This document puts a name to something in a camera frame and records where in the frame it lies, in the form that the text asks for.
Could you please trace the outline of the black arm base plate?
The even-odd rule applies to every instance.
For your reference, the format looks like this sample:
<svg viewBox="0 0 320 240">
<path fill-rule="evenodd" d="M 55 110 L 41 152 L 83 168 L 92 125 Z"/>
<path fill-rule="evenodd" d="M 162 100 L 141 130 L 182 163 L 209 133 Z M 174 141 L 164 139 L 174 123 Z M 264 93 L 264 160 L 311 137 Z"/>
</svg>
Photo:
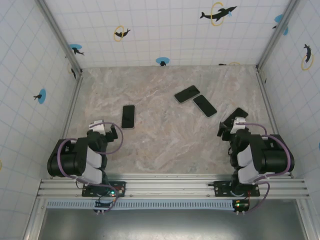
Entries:
<svg viewBox="0 0 320 240">
<path fill-rule="evenodd" d="M 213 183 L 216 197 L 259 197 L 260 189 L 257 185 L 242 184 L 235 181 L 215 181 Z"/>
<path fill-rule="evenodd" d="M 126 192 L 125 181 L 110 181 L 109 185 L 115 188 L 119 197 L 124 197 Z M 81 195 L 83 197 L 115 197 L 116 192 L 109 187 L 84 186 Z"/>
</svg>

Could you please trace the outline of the aluminium corner post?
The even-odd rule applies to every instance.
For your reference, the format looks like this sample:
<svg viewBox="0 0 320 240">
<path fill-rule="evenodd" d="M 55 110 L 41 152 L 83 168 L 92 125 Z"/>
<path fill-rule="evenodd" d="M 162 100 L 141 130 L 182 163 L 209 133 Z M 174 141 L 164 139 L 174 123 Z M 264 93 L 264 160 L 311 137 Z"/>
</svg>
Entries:
<svg viewBox="0 0 320 240">
<path fill-rule="evenodd" d="M 279 42 L 281 36 L 283 35 L 286 27 L 289 25 L 289 22 L 295 13 L 296 9 L 300 5 L 301 2 L 304 0 L 290 0 L 284 13 L 282 19 L 277 24 L 273 35 L 271 36 L 270 40 L 268 41 L 266 48 L 264 49 L 262 56 L 256 65 L 256 70 L 260 72 L 266 62 L 268 61 L 270 55 L 272 54 L 273 50 L 275 49 L 277 43 Z"/>
<path fill-rule="evenodd" d="M 53 16 L 52 12 L 50 11 L 47 3 L 45 0 L 34 0 L 36 5 L 38 6 L 39 10 L 41 11 L 44 19 L 46 20 L 47 24 L 49 25 L 53 35 L 57 39 L 59 45 L 64 51 L 66 58 L 70 64 L 70 72 L 74 75 L 74 78 L 77 79 L 82 75 L 82 68 L 78 63 L 73 50 L 70 48 L 61 28 L 59 27 L 55 17 Z"/>
</svg>

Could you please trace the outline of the aluminium frame leg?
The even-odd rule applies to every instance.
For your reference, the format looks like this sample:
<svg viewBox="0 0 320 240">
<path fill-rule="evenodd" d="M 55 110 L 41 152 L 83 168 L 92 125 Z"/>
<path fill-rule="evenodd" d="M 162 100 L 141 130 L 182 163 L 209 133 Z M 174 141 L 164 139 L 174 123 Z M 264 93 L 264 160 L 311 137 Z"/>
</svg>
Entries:
<svg viewBox="0 0 320 240">
<path fill-rule="evenodd" d="M 298 211 L 302 220 L 307 240 L 317 240 L 314 232 L 313 220 L 309 211 L 308 203 L 305 199 L 297 199 Z"/>
<path fill-rule="evenodd" d="M 47 209 L 46 199 L 36 199 L 22 240 L 38 240 Z"/>
</svg>

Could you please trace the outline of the small black electronics board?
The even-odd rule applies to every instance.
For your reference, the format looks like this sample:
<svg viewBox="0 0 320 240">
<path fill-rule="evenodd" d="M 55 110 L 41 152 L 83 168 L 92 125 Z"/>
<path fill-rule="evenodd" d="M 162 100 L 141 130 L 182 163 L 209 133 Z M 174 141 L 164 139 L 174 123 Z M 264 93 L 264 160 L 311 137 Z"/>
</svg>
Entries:
<svg viewBox="0 0 320 240">
<path fill-rule="evenodd" d="M 107 213 L 111 210 L 111 208 L 113 207 L 113 203 L 114 203 L 114 201 L 101 202 L 101 201 L 97 200 L 95 202 L 93 211 L 97 215 L 104 215 L 105 213 Z"/>
<path fill-rule="evenodd" d="M 250 201 L 248 199 L 233 200 L 232 207 L 237 216 L 245 214 L 250 208 Z"/>
</svg>

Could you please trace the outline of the aluminium rail beam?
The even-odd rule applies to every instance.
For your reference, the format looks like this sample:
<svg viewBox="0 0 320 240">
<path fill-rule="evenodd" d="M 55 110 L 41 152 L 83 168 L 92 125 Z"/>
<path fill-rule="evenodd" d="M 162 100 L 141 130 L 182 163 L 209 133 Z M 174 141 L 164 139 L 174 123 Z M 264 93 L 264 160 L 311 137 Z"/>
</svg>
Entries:
<svg viewBox="0 0 320 240">
<path fill-rule="evenodd" d="M 108 174 L 110 181 L 124 181 L 125 199 L 214 199 L 215 181 L 227 181 L 226 174 Z M 305 181 L 288 174 L 271 177 L 270 188 L 260 185 L 261 196 L 268 200 L 309 199 Z M 53 177 L 40 182 L 37 197 L 40 199 L 79 199 L 82 191 L 73 179 Z"/>
</svg>

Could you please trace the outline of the grey metal panel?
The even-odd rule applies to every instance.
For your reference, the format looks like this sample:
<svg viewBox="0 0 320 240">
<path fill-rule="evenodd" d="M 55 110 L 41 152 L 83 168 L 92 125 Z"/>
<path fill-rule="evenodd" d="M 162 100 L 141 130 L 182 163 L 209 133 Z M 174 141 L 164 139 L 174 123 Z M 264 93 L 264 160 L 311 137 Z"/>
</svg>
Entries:
<svg viewBox="0 0 320 240">
<path fill-rule="evenodd" d="M 269 211 L 49 209 L 39 240 L 306 240 L 293 208 Z"/>
</svg>

